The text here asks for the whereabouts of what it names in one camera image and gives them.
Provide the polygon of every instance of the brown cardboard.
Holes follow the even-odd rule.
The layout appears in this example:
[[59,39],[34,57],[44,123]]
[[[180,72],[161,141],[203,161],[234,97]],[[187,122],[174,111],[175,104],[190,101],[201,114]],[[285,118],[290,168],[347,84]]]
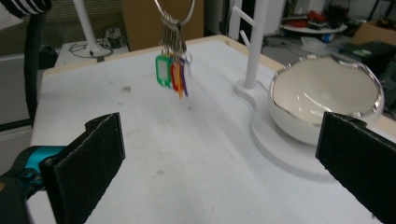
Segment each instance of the brown cardboard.
[[351,40],[352,44],[360,45],[371,41],[381,41],[396,45],[396,31],[376,26],[377,21],[363,23]]
[[[130,50],[159,46],[161,14],[154,0],[121,0]],[[163,10],[184,19],[190,10],[188,0],[159,0]],[[186,40],[204,36],[204,0],[196,0],[190,21],[182,28]]]

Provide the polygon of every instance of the white bowl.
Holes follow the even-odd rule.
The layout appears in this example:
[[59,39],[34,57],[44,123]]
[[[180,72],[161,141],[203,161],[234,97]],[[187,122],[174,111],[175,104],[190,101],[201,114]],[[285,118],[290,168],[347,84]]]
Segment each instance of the white bowl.
[[373,125],[384,109],[384,92],[361,63],[309,55],[279,71],[271,83],[269,111],[288,135],[318,143],[324,111],[349,115]]

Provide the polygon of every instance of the key ring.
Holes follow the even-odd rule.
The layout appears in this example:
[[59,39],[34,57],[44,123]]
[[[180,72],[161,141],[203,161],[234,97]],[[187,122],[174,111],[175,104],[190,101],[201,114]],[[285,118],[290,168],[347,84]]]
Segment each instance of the key ring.
[[[165,12],[163,11],[163,9],[161,8],[160,3],[158,3],[158,0],[154,0],[154,1],[155,1],[155,4],[157,4],[157,8],[158,8],[158,10],[160,11],[161,15],[162,15],[162,16],[165,16],[166,13],[165,13]],[[189,20],[191,19],[192,12],[194,11],[194,6],[195,6],[195,0],[191,0],[191,7],[190,7],[189,14],[187,15],[187,17],[186,17],[184,20],[182,20],[182,21],[179,23],[181,26],[185,25],[185,24],[186,24],[187,22],[189,22]]]

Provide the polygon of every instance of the green key tag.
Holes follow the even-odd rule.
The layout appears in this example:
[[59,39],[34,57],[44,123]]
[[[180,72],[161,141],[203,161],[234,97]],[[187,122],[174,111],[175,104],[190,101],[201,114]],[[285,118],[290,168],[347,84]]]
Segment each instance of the green key tag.
[[165,55],[158,55],[155,59],[155,66],[157,70],[157,82],[164,86],[171,88],[171,65],[173,60]]

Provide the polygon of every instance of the background desk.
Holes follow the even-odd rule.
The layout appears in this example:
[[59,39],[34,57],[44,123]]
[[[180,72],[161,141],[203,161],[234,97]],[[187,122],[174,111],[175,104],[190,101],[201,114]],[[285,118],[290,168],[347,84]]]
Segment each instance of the background desk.
[[[127,158],[87,223],[377,222],[338,182],[292,175],[255,147],[253,110],[233,93],[248,59],[231,46],[246,49],[219,36],[188,45],[193,96],[182,100],[156,82],[160,49],[44,75],[32,145],[67,145],[120,112]],[[280,64],[262,63],[269,81]],[[35,223],[54,223],[46,192],[28,204]]]

